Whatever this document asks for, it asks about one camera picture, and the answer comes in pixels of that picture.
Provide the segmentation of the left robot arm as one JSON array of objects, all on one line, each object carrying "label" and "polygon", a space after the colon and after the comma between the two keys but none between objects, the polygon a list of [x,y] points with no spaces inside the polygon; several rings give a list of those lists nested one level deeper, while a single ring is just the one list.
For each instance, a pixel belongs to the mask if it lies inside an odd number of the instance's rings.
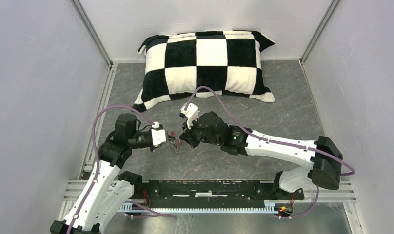
[{"label": "left robot arm", "polygon": [[140,129],[133,114],[121,114],[115,129],[98,149],[98,159],[76,203],[64,220],[55,220],[52,234],[101,234],[112,217],[129,198],[143,194],[142,177],[122,172],[133,149],[151,151],[167,142],[167,132],[155,122],[150,129]]}]

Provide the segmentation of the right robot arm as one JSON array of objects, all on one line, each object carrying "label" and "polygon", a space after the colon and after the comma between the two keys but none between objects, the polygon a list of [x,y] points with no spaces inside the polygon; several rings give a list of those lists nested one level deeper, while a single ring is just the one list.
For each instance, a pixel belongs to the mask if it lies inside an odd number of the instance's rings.
[{"label": "right robot arm", "polygon": [[342,154],[328,137],[300,141],[269,136],[250,128],[228,125],[214,112],[201,116],[181,113],[180,116],[185,122],[179,138],[192,148],[207,143],[230,155],[266,156],[298,165],[276,174],[272,193],[278,199],[312,185],[328,190],[340,187]]}]

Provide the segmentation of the metal keyring with red handle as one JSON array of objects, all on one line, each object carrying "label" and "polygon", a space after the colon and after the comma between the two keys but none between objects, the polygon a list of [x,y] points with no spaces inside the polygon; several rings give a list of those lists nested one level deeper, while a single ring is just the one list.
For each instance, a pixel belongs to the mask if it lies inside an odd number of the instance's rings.
[{"label": "metal keyring with red handle", "polygon": [[180,154],[181,149],[182,149],[182,145],[183,145],[181,139],[179,137],[175,136],[174,131],[171,131],[168,136],[176,137],[176,139],[174,141],[170,141],[170,142],[174,148],[175,153]]}]

